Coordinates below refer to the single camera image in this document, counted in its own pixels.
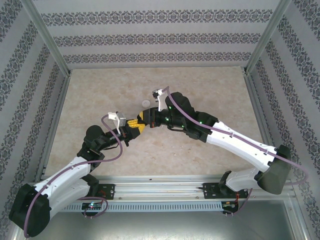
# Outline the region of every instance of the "yellow object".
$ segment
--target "yellow object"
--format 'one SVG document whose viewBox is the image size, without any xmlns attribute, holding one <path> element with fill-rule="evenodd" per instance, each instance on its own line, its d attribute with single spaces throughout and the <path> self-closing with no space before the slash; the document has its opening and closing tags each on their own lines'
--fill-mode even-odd
<svg viewBox="0 0 320 240">
<path fill-rule="evenodd" d="M 146 126 L 143 123 L 138 123 L 138 119 L 129 120 L 127 123 L 130 128 L 138 128 L 140 134 L 143 132 L 143 130 L 145 129 L 145 126 Z"/>
<path fill-rule="evenodd" d="M 141 111 L 141 112 L 139 113 L 139 117 L 141 118 L 142 121 L 144 120 L 144 112 L 143 112 L 143 111 Z"/>
</svg>

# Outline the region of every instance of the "white bracket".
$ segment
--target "white bracket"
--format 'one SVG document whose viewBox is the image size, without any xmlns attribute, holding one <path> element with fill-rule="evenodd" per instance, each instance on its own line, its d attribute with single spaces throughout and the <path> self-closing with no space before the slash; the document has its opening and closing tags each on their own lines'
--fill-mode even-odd
<svg viewBox="0 0 320 240">
<path fill-rule="evenodd" d="M 163 109 L 167 109 L 168 106 L 166 104 L 166 97 L 168 96 L 167 91 L 163 92 L 163 89 L 156 89 L 152 91 L 152 95 L 156 102 L 159 102 L 158 111 L 161 112 Z"/>
<path fill-rule="evenodd" d="M 229 136 L 227 134 L 212 130 L 212 133 L 208 135 L 206 138 L 207 143 L 217 145 L 219 147 L 222 147 L 238 155 L 239 157 L 251 163 L 253 166 L 255 166 L 259 171 L 263 173 L 267 171 L 268 168 L 270 167 L 268 163 L 274 161 L 273 156 L 269 154 L 265 154 L 265 151 L 268 151 L 273 154 L 277 154 L 274 146 L 269 146 L 269 145 L 257 142 L 253 139 L 250 139 L 249 137 L 232 130 L 230 127 L 226 126 L 222 121 L 216 122 L 213 125 L 213 127 L 216 129 L 229 132 L 231 133 L 231 135 Z M 243 139 L 246 139 L 247 141 L 261 147 L 265 151 L 261 151 L 241 141 L 240 139 L 233 137 L 234 135 L 237 135 L 239 137 L 242 137 Z"/>
<path fill-rule="evenodd" d="M 122 112 L 108 112 L 108 119 L 113 120 L 118 134 L 121 134 L 119 127 L 126 125 L 126 118 L 124 114 Z"/>
</svg>

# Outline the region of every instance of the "black cable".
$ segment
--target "black cable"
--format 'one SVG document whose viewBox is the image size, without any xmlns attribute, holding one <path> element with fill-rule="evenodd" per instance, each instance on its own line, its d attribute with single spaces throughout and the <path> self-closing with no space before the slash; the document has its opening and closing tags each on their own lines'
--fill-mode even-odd
<svg viewBox="0 0 320 240">
<path fill-rule="evenodd" d="M 173 132 L 183 132 L 184 130 L 180 130 L 180 129 L 173 129 L 171 127 L 167 127 L 170 131 L 173 131 Z"/>
<path fill-rule="evenodd" d="M 105 148 L 105 149 L 103 149 L 103 151 L 104 151 L 104 150 L 110 150 L 110 149 L 116 149 L 118 146 L 119 146 L 119 143 L 118 143 L 116 146 L 109 147 L 109 148 Z"/>
</svg>

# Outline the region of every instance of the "metal bar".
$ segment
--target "metal bar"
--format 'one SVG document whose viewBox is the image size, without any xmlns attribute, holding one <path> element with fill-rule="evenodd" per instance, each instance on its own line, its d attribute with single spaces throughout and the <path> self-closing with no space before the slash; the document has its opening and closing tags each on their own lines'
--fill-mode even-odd
<svg viewBox="0 0 320 240">
<path fill-rule="evenodd" d="M 261 53 L 263 52 L 265 46 L 269 42 L 270 37 L 274 33 L 278 23 L 280 22 L 282 16 L 284 15 L 290 3 L 291 3 L 291 0 L 280 0 L 278 6 L 274 10 L 274 13 L 268 25 L 266 26 L 262 36 L 260 37 L 259 42 L 257 43 L 255 49 L 253 50 L 253 53 L 248 61 L 248 64 L 245 67 L 247 73 L 251 73 L 252 70 L 254 69 L 257 61 L 259 60 Z"/>
<path fill-rule="evenodd" d="M 311 240 L 297 199 L 283 201 L 296 240 Z"/>
<path fill-rule="evenodd" d="M 9 231 L 7 234 L 7 238 L 8 240 L 26 240 L 25 236 L 24 236 L 24 231 L 18 227 L 16 224 L 14 224 L 13 222 L 11 222 L 10 226 L 9 226 Z"/>
<path fill-rule="evenodd" d="M 58 123 L 59 123 L 59 119 L 61 116 L 61 112 L 62 112 L 62 108 L 64 106 L 64 102 L 66 99 L 66 95 L 67 95 L 67 91 L 68 91 L 68 87 L 69 87 L 69 82 L 70 82 L 70 78 L 71 75 L 69 75 L 67 77 L 67 79 L 64 81 L 63 83 L 63 87 L 62 87 L 62 93 L 58 99 L 58 106 L 57 109 L 55 110 L 55 114 L 52 120 L 52 126 L 49 130 L 49 135 L 48 135 L 48 141 L 45 145 L 45 148 L 43 150 L 43 155 L 42 158 L 40 160 L 40 165 L 39 165 L 39 170 L 36 173 L 36 177 L 35 177 L 35 181 L 36 182 L 40 182 L 40 180 L 42 179 L 42 174 L 45 171 L 45 166 L 48 164 L 49 161 L 49 156 L 51 153 L 51 149 L 52 146 L 54 144 L 54 139 L 55 139 L 55 135 L 57 132 L 57 128 L 58 128 Z"/>
<path fill-rule="evenodd" d="M 114 200 L 110 202 L 187 202 L 234 201 L 233 198 L 205 199 L 203 183 L 218 183 L 221 177 L 192 176 L 96 176 L 100 184 L 115 184 Z M 280 195 L 253 189 L 250 201 L 288 200 L 296 198 L 292 186 L 284 186 Z"/>
<path fill-rule="evenodd" d="M 252 80 L 250 74 L 243 74 L 243 78 L 244 78 L 246 88 L 249 93 L 249 97 L 251 100 L 254 115 L 255 115 L 259 130 L 260 130 L 261 137 L 262 137 L 262 141 L 264 144 L 272 146 L 273 142 L 272 142 L 272 139 L 271 139 L 268 127 L 267 127 L 266 120 L 264 118 L 264 114 L 263 114 L 261 105 L 259 103 L 257 92 L 254 88 L 253 80 Z"/>
<path fill-rule="evenodd" d="M 51 36 L 33 0 L 21 0 L 21 3 L 25 8 L 26 12 L 28 13 L 28 15 L 30 16 L 39 34 L 41 35 L 44 43 L 47 45 L 48 49 L 50 50 L 50 53 L 52 54 L 54 60 L 58 64 L 59 68 L 62 70 L 63 75 L 65 77 L 68 77 L 70 73 L 70 69 L 68 68 L 64 57 L 60 53 L 54 38 Z"/>
</svg>

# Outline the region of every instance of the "small white object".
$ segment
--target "small white object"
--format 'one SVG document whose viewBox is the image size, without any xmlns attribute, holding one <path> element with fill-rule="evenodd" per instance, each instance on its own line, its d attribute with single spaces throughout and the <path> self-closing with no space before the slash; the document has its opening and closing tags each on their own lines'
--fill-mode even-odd
<svg viewBox="0 0 320 240">
<path fill-rule="evenodd" d="M 142 107 L 144 107 L 144 108 L 150 107 L 150 101 L 149 100 L 143 100 L 142 101 Z"/>
</svg>

